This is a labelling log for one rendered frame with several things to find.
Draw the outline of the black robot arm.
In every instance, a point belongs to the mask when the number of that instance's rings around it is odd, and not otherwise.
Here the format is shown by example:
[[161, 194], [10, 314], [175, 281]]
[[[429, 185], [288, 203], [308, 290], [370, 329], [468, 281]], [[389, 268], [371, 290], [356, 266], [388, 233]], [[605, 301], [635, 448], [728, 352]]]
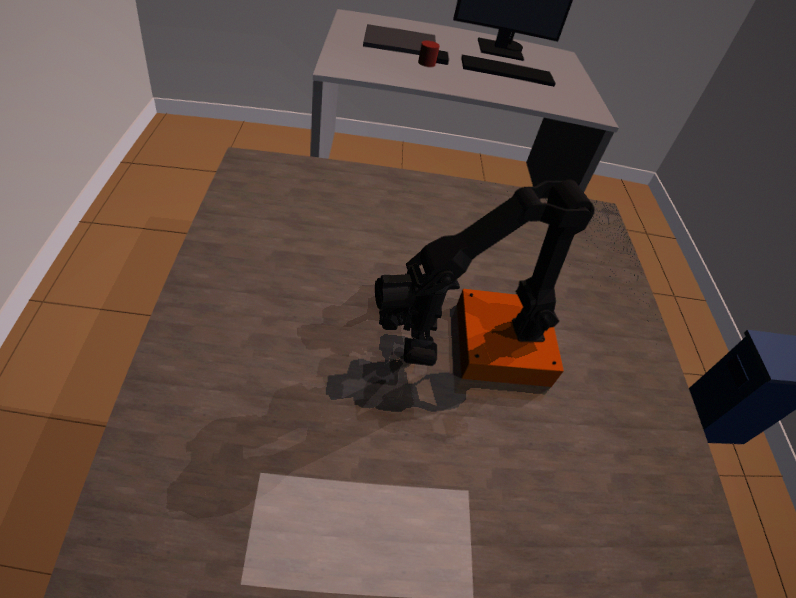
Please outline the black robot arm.
[[404, 325], [403, 330], [410, 331], [414, 302], [425, 311], [440, 309], [447, 291], [460, 288], [457, 279], [475, 256], [528, 221], [543, 222], [549, 228], [532, 277], [519, 281], [516, 293], [523, 308], [512, 320], [518, 341], [543, 342], [544, 331], [559, 322], [554, 312], [555, 284], [569, 246], [594, 213], [592, 202], [574, 180], [543, 181], [534, 187], [518, 188], [513, 197], [464, 231], [442, 236], [423, 247], [406, 263], [407, 274], [381, 275], [375, 281], [379, 324], [385, 330]]

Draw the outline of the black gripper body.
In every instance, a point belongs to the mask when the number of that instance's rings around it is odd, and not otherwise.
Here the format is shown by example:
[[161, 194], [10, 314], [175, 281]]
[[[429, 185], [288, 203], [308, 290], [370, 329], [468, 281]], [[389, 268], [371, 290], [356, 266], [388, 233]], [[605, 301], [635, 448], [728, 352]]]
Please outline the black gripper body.
[[411, 311], [412, 333], [418, 332], [418, 336], [406, 340], [404, 361], [409, 364], [434, 366], [437, 361], [437, 344], [430, 336], [430, 330], [437, 330], [437, 319], [442, 316], [442, 307], [436, 311], [425, 311], [414, 302]]

